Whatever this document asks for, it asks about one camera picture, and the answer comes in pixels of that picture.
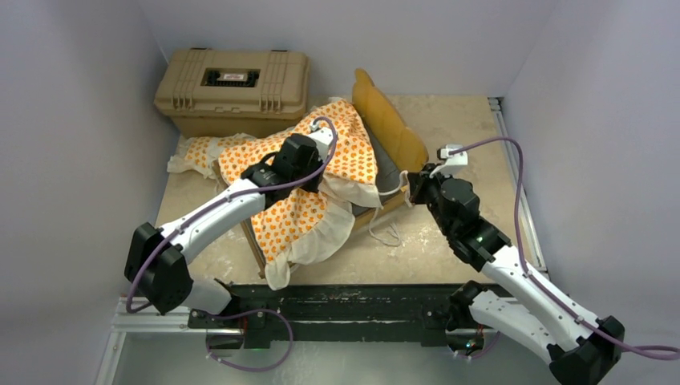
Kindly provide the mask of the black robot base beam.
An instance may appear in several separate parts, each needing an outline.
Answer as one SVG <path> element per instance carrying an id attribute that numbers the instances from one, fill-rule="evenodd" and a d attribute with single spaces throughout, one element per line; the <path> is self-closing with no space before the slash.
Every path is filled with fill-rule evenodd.
<path id="1" fill-rule="evenodd" d="M 266 285 L 216 285 L 229 304 L 219 313 L 199 310 L 185 292 L 172 290 L 158 303 L 142 299 L 135 310 L 166 315 L 189 309 L 188 327 L 216 334 L 236 329 L 248 349 L 268 348 L 274 341 L 417 342 L 423 347 L 462 346 L 480 324 L 467 309 L 472 295 L 509 293 L 497 284 L 302 285 L 274 291 Z"/>

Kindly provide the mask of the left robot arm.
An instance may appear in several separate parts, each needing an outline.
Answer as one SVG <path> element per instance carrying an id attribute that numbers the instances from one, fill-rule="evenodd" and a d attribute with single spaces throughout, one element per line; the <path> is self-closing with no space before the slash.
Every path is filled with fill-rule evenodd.
<path id="1" fill-rule="evenodd" d="M 320 128 L 287 137 L 280 150 L 252 164 L 225 191 L 198 209 L 159 228 L 137 227 L 124 268 L 129 298 L 140 294 L 160 314 L 179 306 L 208 313 L 220 328 L 234 325 L 239 306 L 213 282 L 191 277 L 188 266 L 217 238 L 250 217 L 286 199 L 292 191 L 317 189 L 336 147 L 337 135 Z"/>

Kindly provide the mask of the orange patterned white blanket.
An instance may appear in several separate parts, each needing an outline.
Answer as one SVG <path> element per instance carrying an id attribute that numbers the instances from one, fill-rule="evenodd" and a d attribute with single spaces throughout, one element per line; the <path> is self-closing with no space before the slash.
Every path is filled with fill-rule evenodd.
<path id="1" fill-rule="evenodd" d="M 265 155 L 277 151 L 293 133 L 306 134 L 319 116 L 330 120 L 338 133 L 334 157 L 326 167 L 317 192 L 294 189 L 282 201 L 251 217 L 256 242 L 264 254 L 265 279 L 279 290 L 289 285 L 291 265 L 325 261 L 347 241 L 355 223 L 354 206 L 379 210 L 381 198 L 403 188 L 403 178 L 378 186 L 378 155 L 357 110 L 342 98 L 331 98 L 295 127 L 256 139 L 237 134 L 219 143 L 217 158 L 222 178 L 229 184 Z"/>

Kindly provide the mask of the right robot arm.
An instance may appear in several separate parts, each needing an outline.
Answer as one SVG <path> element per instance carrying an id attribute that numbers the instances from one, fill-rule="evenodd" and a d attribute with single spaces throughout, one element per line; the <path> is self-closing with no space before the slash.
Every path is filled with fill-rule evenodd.
<path id="1" fill-rule="evenodd" d="M 409 172 L 409 201 L 426 205 L 454 255 L 515 299 L 509 303 L 469 281 L 450 297 L 449 330 L 478 323 L 526 347 L 561 384 L 597 384 L 621 359 L 624 326 L 598 317 L 558 290 L 521 257 L 509 237 L 480 214 L 470 182 Z"/>

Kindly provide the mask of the wooden pet bed frame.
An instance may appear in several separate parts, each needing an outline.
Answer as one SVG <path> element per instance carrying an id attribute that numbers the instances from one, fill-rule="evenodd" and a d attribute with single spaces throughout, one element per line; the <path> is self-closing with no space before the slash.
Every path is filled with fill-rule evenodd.
<path id="1" fill-rule="evenodd" d="M 389 199 L 379 210 L 354 206 L 352 213 L 355 216 L 355 223 L 351 235 L 361 228 L 372 230 L 377 218 L 406 204 L 406 173 L 419 170 L 426 163 L 428 154 L 420 137 L 407 127 L 392 102 L 362 68 L 358 68 L 354 72 L 351 99 L 347 101 L 357 110 L 365 127 L 369 126 L 377 136 L 380 144 L 400 170 L 399 176 L 403 178 L 404 182 L 403 188 L 396 192 L 397 195 Z M 242 227 L 258 265 L 258 275 L 265 279 L 266 259 L 256 242 L 251 221 L 244 222 Z"/>

